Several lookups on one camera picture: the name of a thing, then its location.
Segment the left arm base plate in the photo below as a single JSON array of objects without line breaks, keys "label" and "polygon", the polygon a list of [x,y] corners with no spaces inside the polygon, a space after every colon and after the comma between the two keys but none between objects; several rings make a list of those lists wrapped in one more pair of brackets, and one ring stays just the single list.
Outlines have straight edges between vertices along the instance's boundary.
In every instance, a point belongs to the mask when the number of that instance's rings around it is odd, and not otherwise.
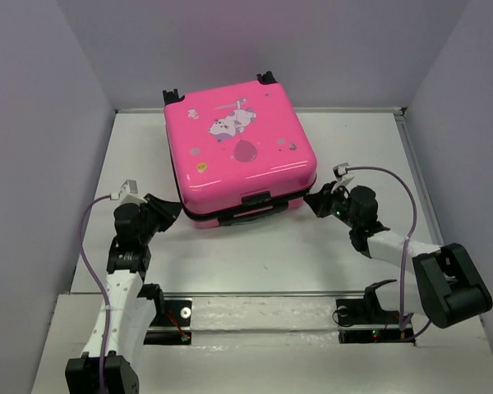
[{"label": "left arm base plate", "polygon": [[147,346],[189,346],[192,299],[170,298],[165,301],[163,314],[156,314],[145,335]]}]

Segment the pink hard-shell suitcase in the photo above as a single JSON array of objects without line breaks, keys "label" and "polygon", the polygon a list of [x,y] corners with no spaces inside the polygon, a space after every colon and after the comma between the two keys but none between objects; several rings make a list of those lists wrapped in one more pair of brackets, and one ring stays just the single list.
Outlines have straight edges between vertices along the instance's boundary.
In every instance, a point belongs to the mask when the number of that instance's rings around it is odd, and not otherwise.
[{"label": "pink hard-shell suitcase", "polygon": [[177,193],[195,227],[251,222],[302,204],[317,159],[271,71],[187,94],[165,90],[163,99]]}]

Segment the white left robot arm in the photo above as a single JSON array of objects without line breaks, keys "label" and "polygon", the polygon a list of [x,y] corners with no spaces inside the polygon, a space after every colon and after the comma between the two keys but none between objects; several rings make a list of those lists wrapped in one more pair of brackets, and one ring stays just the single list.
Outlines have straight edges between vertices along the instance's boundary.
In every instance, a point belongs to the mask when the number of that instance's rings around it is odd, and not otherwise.
[{"label": "white left robot arm", "polygon": [[151,324],[165,315],[160,285],[146,283],[149,244],[177,220],[182,205],[152,194],[119,190],[96,198],[116,201],[116,235],[108,251],[105,278],[100,278],[80,252],[86,269],[103,297],[94,328],[80,356],[67,361],[65,379],[71,393],[137,393],[136,360]]}]

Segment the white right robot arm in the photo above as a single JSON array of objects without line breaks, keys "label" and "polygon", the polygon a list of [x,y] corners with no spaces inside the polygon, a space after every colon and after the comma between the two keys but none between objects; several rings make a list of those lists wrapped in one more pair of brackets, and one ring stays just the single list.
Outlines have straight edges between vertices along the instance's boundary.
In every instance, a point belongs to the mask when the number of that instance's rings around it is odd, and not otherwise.
[{"label": "white right robot arm", "polygon": [[409,240],[378,220],[376,193],[366,186],[348,190],[333,182],[304,197],[318,218],[332,216],[349,227],[356,252],[411,272],[416,284],[368,296],[363,315],[379,322],[396,310],[400,315],[423,314],[438,328],[448,328],[493,308],[493,298],[463,245],[430,245]]}]

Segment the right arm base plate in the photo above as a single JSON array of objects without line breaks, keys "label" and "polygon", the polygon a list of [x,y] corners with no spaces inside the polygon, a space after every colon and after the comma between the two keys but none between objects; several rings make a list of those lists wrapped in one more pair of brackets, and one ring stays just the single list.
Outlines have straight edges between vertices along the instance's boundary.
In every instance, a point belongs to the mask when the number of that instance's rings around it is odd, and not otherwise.
[{"label": "right arm base plate", "polygon": [[336,299],[332,319],[339,329],[340,344],[416,342],[412,339],[412,324],[409,323],[406,328],[401,329],[399,312],[383,309],[378,300],[376,292],[394,283],[395,280],[375,282],[367,286],[359,296],[343,296]]}]

